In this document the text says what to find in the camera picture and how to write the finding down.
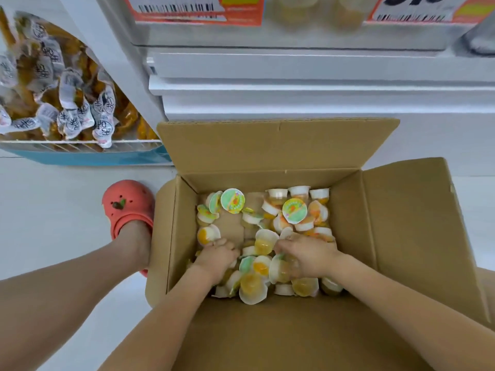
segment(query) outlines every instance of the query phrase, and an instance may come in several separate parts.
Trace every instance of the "cardboard box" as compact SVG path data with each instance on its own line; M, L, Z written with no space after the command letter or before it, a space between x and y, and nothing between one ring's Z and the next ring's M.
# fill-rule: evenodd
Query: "cardboard box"
M488 324L461 212L442 158L362 171L395 119L162 123L179 175L156 197L146 284L151 306L179 280L196 248L201 194L236 187L331 187L330 223L341 251L468 317ZM269 296L255 306L207 298L177 370L429 368L350 294Z

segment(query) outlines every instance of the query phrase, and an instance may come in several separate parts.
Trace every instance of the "wire rack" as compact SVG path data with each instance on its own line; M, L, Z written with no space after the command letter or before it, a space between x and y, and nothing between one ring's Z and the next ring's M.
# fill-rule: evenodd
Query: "wire rack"
M0 140L0 148L33 152L69 152L69 153L111 153L145 152L162 146L159 139L152 140L114 140L110 148L101 148L94 140Z

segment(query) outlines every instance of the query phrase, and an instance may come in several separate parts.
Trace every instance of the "red croc shoe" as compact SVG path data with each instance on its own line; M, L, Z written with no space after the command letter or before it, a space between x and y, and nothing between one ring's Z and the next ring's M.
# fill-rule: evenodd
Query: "red croc shoe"
M154 197L150 189L134 180L114 183L103 194L102 205L110 219L110 234L117 238L129 221L141 220L153 229ZM141 271L147 277L148 270Z

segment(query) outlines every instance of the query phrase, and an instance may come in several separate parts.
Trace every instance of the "white floor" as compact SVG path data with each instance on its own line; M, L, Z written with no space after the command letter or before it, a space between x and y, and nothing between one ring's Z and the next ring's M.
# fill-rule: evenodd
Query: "white floor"
M169 167L67 168L0 157L0 280L88 253L110 240L101 195L133 179L156 192ZM495 270L495 177L455 178L477 264ZM145 279L117 286L81 329L40 370L96 370L149 311Z

